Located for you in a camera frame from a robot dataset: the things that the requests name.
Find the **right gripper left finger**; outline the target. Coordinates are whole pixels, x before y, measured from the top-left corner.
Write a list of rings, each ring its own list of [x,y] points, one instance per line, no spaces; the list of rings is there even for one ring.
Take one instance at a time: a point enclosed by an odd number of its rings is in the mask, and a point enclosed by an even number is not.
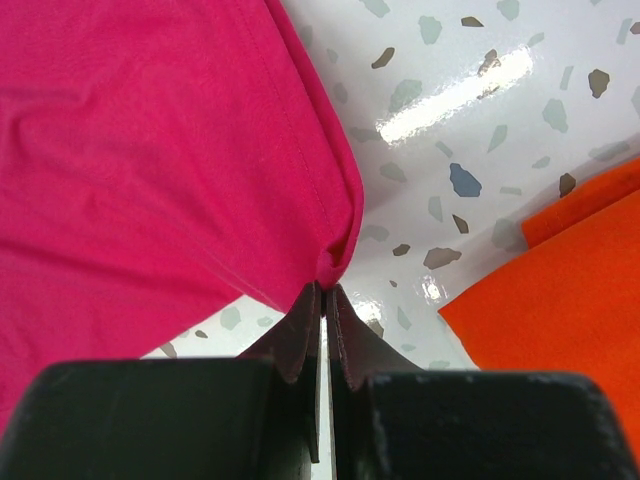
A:
[[[262,462],[319,461],[320,323],[323,293],[304,286],[287,314],[238,357],[272,367]]]

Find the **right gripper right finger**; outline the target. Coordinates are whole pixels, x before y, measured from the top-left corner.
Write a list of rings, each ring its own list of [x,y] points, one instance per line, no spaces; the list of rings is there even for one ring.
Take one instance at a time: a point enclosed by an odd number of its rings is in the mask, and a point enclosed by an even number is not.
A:
[[[333,465],[337,479],[378,479],[371,381],[422,369],[381,339],[350,303],[341,285],[325,292]]]

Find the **magenta t shirt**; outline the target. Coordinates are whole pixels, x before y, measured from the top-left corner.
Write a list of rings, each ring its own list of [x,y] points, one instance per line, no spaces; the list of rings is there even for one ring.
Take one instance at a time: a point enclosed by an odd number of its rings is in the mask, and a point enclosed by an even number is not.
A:
[[[280,2],[3,2],[2,420],[53,363],[335,285],[363,207]]]

